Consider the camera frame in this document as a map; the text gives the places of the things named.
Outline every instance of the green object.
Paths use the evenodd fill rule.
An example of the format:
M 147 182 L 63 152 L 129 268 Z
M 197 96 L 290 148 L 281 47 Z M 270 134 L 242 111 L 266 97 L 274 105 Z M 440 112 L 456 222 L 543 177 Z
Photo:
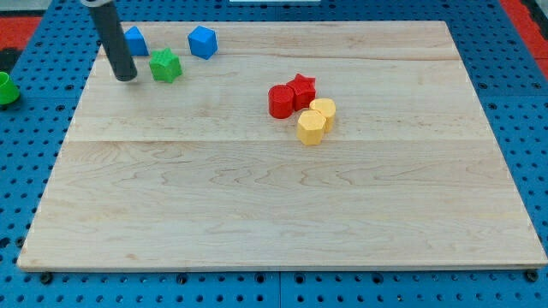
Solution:
M 0 72 L 0 104 L 11 104 L 19 98 L 19 89 L 8 73 Z
M 154 80 L 162 80 L 172 83 L 177 76 L 182 75 L 182 67 L 179 57 L 166 48 L 152 52 L 152 59 L 148 63 L 151 67 Z

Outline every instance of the wooden cutting board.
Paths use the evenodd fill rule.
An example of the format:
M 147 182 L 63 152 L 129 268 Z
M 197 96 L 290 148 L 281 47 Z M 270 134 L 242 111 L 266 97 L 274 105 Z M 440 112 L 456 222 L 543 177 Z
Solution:
M 28 271 L 466 270 L 546 264 L 440 21 L 139 23 L 185 75 L 94 63 L 19 266 Z M 276 120 L 295 73 L 337 103 L 321 145 Z

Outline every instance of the green hexagonal block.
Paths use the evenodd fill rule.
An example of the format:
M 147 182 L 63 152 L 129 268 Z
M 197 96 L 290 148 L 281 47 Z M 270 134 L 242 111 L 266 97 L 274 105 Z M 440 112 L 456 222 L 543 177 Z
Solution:
M 172 83 L 177 76 L 182 75 L 179 57 L 171 52 L 170 48 L 152 52 L 152 59 L 148 63 L 151 67 L 154 80 Z

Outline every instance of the blue hexagonal block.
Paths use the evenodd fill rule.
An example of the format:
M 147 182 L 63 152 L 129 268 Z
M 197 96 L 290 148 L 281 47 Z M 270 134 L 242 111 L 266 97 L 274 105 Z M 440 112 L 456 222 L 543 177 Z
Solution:
M 131 27 L 125 33 L 125 37 L 132 56 L 148 56 L 145 38 L 140 33 L 138 27 Z
M 209 59 L 217 51 L 215 31 L 203 26 L 197 26 L 188 35 L 190 52 L 203 59 Z

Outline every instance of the yellow hexagonal block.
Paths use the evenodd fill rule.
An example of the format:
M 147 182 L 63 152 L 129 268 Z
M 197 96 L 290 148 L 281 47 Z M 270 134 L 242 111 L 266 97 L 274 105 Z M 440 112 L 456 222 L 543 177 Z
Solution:
M 304 145 L 319 145 L 324 137 L 325 117 L 317 110 L 301 113 L 297 123 L 297 138 Z
M 319 111 L 325 117 L 325 132 L 328 133 L 333 128 L 335 122 L 335 102 L 330 98 L 316 98 L 310 102 L 310 109 Z

